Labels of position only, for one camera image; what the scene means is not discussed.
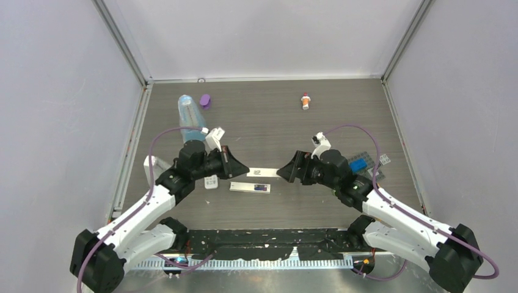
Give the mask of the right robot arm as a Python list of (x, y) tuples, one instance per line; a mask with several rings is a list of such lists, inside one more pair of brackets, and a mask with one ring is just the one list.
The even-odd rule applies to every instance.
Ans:
[(290, 183), (299, 179), (305, 186), (332, 189), (343, 204), (362, 212), (348, 228), (352, 248), (390, 251), (427, 271), (448, 292), (464, 292), (483, 264), (469, 227), (453, 228), (413, 210), (372, 179), (354, 173), (338, 150), (320, 156), (297, 151), (277, 174)]

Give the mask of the white remote control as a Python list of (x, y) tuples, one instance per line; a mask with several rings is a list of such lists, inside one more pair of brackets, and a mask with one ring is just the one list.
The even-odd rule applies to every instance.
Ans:
[(204, 187), (207, 190), (217, 189), (219, 187), (219, 178), (217, 175), (207, 176), (204, 178)]

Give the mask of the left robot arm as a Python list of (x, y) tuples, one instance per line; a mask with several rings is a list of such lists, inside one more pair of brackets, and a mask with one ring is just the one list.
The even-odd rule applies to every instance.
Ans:
[(185, 199), (196, 181), (213, 175), (231, 179), (249, 170), (226, 145), (206, 151), (199, 140), (186, 142), (173, 166), (153, 181), (137, 203), (106, 226), (94, 232), (85, 229), (76, 236), (70, 263), (70, 272), (78, 279), (76, 290), (86, 286), (92, 292), (113, 292), (125, 274), (149, 256), (167, 249), (183, 251), (188, 243), (186, 228), (176, 220), (165, 219), (144, 230)]

